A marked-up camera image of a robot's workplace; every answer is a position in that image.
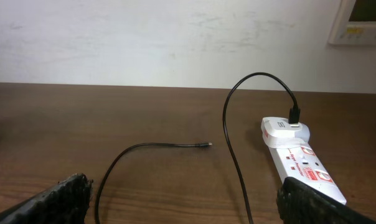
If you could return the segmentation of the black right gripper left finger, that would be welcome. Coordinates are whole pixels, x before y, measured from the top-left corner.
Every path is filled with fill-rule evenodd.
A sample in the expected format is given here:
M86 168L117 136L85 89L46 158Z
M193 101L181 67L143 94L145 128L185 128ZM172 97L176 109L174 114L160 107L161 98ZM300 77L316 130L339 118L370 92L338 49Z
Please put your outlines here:
M74 174L53 187L0 212L0 224L84 223L92 197L85 174Z

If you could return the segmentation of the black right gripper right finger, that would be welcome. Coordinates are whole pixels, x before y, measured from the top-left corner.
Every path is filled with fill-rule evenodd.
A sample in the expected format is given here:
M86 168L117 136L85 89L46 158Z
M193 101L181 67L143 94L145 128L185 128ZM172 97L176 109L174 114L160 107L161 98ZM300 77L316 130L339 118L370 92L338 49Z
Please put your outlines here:
M285 178L276 204L284 224L376 224L294 177Z

